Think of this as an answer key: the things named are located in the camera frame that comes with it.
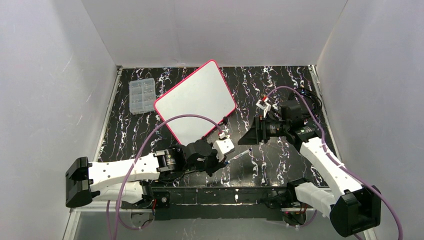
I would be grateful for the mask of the white marker pen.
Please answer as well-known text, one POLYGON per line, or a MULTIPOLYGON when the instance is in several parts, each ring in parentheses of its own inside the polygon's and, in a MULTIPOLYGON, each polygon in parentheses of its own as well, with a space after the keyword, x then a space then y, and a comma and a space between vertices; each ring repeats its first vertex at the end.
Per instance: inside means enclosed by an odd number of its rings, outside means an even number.
POLYGON ((251 149, 251 148, 249 148, 249 149, 247 149, 247 150, 245 150, 245 151, 243 151, 243 152, 241 152, 241 153, 237 154, 236 156, 234 156, 234 157, 232 157, 232 158, 230 158, 230 159, 228 159, 228 160, 226 160, 226 161, 230 161, 230 162, 231 162, 231 161, 238 160, 238 159, 240 159, 242 156, 249 154, 251 151, 252 151, 252 149, 251 149))

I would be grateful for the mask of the pink framed whiteboard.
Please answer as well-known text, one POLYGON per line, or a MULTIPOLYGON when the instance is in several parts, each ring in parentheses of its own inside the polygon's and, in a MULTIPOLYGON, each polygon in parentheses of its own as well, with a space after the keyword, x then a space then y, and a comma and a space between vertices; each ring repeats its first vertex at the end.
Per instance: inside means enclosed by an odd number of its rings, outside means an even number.
POLYGON ((154 109, 177 142, 195 142, 236 109, 236 102, 217 62, 209 60, 160 96, 154 109))

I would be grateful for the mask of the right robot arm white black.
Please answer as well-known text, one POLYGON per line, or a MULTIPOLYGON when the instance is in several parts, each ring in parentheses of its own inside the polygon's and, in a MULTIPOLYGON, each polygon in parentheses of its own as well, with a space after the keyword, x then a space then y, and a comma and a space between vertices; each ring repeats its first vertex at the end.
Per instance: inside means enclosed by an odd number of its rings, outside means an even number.
POLYGON ((283 102, 280 112, 268 97, 256 106, 263 113, 254 117, 250 129, 238 140, 238 145, 265 144, 271 137, 285 137, 304 156, 330 188, 326 192, 305 178, 288 182, 287 200, 307 204, 321 212, 335 231, 349 237, 381 223, 381 199, 374 186, 367 187, 343 171, 343 165, 322 142, 318 130, 307 126, 302 109, 295 100, 283 102))

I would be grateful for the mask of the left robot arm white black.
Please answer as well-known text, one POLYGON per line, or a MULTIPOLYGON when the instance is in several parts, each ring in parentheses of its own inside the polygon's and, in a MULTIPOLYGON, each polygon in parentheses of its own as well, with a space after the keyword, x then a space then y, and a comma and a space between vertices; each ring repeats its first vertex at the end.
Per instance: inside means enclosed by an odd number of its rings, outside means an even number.
POLYGON ((228 164, 227 155, 234 150, 229 138, 214 143, 199 139, 138 159, 90 162, 87 157, 79 157, 65 173, 65 205, 79 208, 93 201, 117 199, 136 205, 152 203, 155 196, 150 182, 169 184, 196 172, 212 176, 228 164))

